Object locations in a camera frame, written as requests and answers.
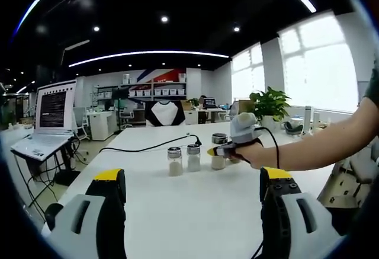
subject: green leaves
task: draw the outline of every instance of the green leaves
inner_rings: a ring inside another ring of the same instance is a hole
[[[287,103],[288,99],[290,98],[285,92],[274,90],[269,86],[267,92],[259,91],[258,93],[253,92],[250,94],[251,112],[254,113],[258,120],[262,120],[263,116],[273,116],[275,121],[280,121],[285,116],[288,116],[285,110],[290,106]]]

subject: computer monitor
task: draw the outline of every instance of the computer monitor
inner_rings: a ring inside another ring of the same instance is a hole
[[[76,80],[38,88],[35,130],[39,133],[72,133]]]
[[[204,107],[204,109],[217,108],[216,99],[213,97],[204,98],[203,107]]]

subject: metal jar lid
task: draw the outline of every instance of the metal jar lid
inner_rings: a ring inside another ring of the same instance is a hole
[[[177,146],[173,146],[171,148],[168,148],[167,149],[167,156],[168,156],[168,158],[179,158],[182,156],[182,149],[177,147]]]
[[[214,133],[212,135],[212,143],[215,145],[222,145],[227,143],[227,135],[225,133]]]
[[[200,145],[187,145],[187,154],[188,155],[198,155],[200,154]]]

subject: floor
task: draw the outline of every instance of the floor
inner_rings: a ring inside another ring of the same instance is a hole
[[[89,140],[83,140],[81,142],[80,150],[86,150],[88,151],[88,155],[81,153],[82,156],[86,158],[86,163],[90,163],[98,154],[99,150],[102,149],[103,147],[107,146],[116,136],[111,136],[107,140],[103,142],[99,141],[89,141]],[[80,161],[76,160],[76,170],[82,171],[85,169],[86,165],[81,163]],[[54,186],[51,187],[53,190],[54,194],[56,195],[57,199],[59,200],[60,197],[65,193],[67,190],[67,186],[59,185],[59,184],[54,184]],[[56,200],[54,198],[53,193],[49,189],[45,189],[41,195],[37,199],[39,205],[42,207],[43,210],[46,210],[46,208],[52,204],[55,203]]]

